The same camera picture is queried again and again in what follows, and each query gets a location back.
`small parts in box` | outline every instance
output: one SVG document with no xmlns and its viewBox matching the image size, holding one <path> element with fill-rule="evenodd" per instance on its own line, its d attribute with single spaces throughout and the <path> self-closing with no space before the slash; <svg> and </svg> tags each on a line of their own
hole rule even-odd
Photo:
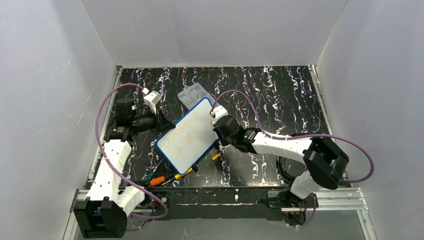
<svg viewBox="0 0 424 240">
<path fill-rule="evenodd" d="M 198 82 L 178 93 L 178 99 L 189 110 L 204 97 L 207 97 L 210 103 L 214 104 L 215 99 Z"/>
</svg>

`black marble tabletop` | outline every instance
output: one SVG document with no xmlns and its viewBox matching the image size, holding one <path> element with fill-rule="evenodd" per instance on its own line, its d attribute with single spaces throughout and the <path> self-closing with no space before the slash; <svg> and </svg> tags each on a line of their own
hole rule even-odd
<svg viewBox="0 0 424 240">
<path fill-rule="evenodd" d="M 307 66 L 256 67 L 166 67 L 124 69 L 120 84 L 136 83 L 162 94 L 161 105 L 167 119 L 180 119 L 188 111 L 177 94 L 194 83 L 202 85 L 216 98 L 226 90 L 237 89 L 253 101 L 264 128 L 271 133 L 327 133 L 327 125 Z M 120 89 L 117 99 L 141 96 L 135 87 Z M 255 116 L 241 95 L 228 94 L 219 101 L 228 114 L 243 127 L 255 127 Z M 152 132 L 141 133 L 124 167 L 132 181 L 142 181 L 164 158 L 156 149 L 158 138 Z M 198 162 L 199 171 L 168 183 L 167 187 L 269 187 L 282 186 L 276 157 L 242 153 L 229 146 L 220 158 L 211 149 Z M 165 159 L 155 176 L 176 171 Z"/>
</svg>

